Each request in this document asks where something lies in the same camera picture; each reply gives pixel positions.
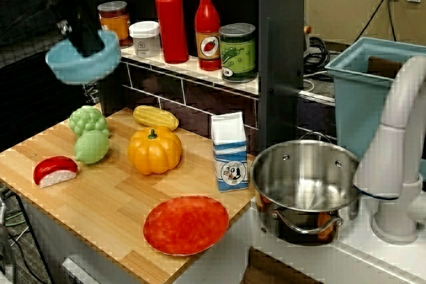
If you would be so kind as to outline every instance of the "stainless steel pot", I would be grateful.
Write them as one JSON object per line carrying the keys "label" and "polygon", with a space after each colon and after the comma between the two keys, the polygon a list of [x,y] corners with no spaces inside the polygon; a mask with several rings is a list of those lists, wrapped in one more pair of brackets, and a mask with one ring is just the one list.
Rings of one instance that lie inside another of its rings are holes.
{"label": "stainless steel pot", "polygon": [[288,141],[264,150],[250,169],[263,224],[290,243],[333,241],[338,227],[349,226],[357,215],[352,180],[358,164],[346,149],[317,140]]}

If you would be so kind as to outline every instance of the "green can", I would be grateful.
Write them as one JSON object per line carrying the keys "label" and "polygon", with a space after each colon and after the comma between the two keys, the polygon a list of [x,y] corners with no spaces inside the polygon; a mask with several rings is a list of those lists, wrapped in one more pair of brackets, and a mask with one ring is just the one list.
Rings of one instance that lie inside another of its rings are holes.
{"label": "green can", "polygon": [[249,23],[234,23],[219,29],[224,80],[243,83],[258,76],[255,30]]}

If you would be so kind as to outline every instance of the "yellow corn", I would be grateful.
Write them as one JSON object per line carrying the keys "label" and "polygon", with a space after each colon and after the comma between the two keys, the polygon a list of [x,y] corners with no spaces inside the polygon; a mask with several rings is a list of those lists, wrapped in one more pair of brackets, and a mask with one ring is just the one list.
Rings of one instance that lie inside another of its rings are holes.
{"label": "yellow corn", "polygon": [[154,106],[137,106],[133,118],[145,126],[166,126],[171,131],[179,125],[179,120],[173,114]]}

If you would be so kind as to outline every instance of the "beige wall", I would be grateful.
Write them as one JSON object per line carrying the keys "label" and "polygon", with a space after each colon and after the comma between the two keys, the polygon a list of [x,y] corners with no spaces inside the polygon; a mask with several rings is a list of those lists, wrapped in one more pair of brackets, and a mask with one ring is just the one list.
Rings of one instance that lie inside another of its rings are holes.
{"label": "beige wall", "polygon": [[[392,40],[387,14],[387,0],[370,26],[367,37]],[[306,0],[306,17],[313,34],[340,43],[351,44],[368,22],[380,0]],[[409,3],[391,2],[397,40],[426,45],[426,0]]]}

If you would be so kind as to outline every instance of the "orange jar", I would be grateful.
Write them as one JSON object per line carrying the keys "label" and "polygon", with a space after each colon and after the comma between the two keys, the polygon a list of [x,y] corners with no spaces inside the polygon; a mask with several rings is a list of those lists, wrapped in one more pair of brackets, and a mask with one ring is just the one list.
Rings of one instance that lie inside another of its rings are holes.
{"label": "orange jar", "polygon": [[111,1],[98,6],[99,20],[103,30],[114,31],[120,41],[121,47],[133,44],[128,33],[130,18],[127,12],[127,3],[124,1]]}

